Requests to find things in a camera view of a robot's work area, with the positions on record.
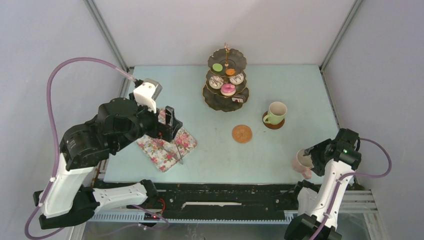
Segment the pink mug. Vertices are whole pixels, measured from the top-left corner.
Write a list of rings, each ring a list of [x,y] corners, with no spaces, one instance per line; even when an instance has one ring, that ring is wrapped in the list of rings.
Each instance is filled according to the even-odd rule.
[[[292,169],[300,173],[304,179],[312,178],[312,169],[314,168],[313,161],[310,155],[305,155],[305,149],[300,149],[292,162]]]

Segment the woven rattan coaster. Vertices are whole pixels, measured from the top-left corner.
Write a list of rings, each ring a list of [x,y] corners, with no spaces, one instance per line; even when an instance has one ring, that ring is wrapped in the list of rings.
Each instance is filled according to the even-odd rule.
[[[262,115],[262,123],[271,130],[278,130],[285,124],[285,117],[275,115],[272,112],[264,112]]]
[[[252,139],[253,132],[249,126],[240,124],[233,128],[231,135],[237,143],[245,144]]]

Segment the cream paper cup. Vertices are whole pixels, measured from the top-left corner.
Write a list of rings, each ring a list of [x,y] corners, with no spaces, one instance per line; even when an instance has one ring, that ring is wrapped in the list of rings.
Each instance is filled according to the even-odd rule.
[[[278,116],[286,116],[286,113],[288,111],[287,106],[280,101],[274,101],[269,105],[268,112],[273,113],[274,115]]]

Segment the three tier dessert stand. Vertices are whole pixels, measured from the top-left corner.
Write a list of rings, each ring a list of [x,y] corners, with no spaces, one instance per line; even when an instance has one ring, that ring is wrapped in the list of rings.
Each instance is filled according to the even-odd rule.
[[[212,65],[219,63],[223,66],[221,72],[212,70]],[[205,84],[202,89],[202,96],[205,103],[215,111],[222,112],[234,112],[242,108],[243,104],[248,101],[249,89],[247,87],[247,75],[245,69],[247,67],[247,59],[244,54],[235,48],[230,47],[228,43],[224,44],[223,48],[220,48],[213,52],[208,58],[207,66],[209,70],[205,76]],[[223,78],[224,84],[231,84],[229,77],[226,75],[226,69],[235,69],[235,75],[243,73],[244,81],[235,85],[236,92],[234,95],[244,95],[246,97],[245,103],[238,103],[232,101],[232,96],[224,96],[221,94],[221,89],[213,89],[209,85],[209,78],[213,75],[217,75]]]

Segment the orange tart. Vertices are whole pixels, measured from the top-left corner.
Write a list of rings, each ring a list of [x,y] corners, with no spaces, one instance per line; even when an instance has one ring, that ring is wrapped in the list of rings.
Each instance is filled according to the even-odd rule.
[[[223,84],[220,92],[223,96],[233,96],[236,93],[236,86],[232,83]]]

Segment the green macaron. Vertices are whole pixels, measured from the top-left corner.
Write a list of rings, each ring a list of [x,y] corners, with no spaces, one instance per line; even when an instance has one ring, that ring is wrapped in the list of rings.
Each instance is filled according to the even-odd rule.
[[[223,70],[223,66],[220,63],[214,63],[212,65],[212,70],[215,72],[221,72]]]

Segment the small orange pastry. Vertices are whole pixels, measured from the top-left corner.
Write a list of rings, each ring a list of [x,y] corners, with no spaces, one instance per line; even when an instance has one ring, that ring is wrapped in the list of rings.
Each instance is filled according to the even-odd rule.
[[[226,74],[227,76],[234,76],[234,75],[235,75],[235,73],[236,73],[236,70],[235,70],[234,68],[227,68],[227,69],[225,70],[225,74]]]

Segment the chocolate drizzled donut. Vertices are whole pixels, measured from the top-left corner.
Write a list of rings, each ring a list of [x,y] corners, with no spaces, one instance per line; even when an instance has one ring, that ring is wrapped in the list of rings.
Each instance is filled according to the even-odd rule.
[[[240,85],[245,80],[244,74],[239,73],[229,77],[229,81],[233,85]]]

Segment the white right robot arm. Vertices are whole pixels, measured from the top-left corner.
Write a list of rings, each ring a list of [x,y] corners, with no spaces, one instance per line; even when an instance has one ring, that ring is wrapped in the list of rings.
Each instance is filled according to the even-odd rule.
[[[303,180],[291,194],[291,204],[298,214],[289,223],[286,240],[340,240],[338,214],[346,188],[359,167],[362,155],[357,144],[359,134],[348,128],[339,129],[334,139],[326,139],[300,151],[312,164],[312,171],[322,177],[316,187]]]

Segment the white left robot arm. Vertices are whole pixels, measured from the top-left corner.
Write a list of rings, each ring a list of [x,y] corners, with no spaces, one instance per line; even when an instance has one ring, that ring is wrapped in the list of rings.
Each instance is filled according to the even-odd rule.
[[[153,208],[158,191],[150,180],[115,188],[84,186],[94,168],[143,136],[171,142],[182,127],[172,107],[159,114],[134,100],[115,98],[99,106],[93,119],[68,129],[58,146],[56,173],[46,189],[33,194],[43,230],[73,227],[102,210],[143,205]]]

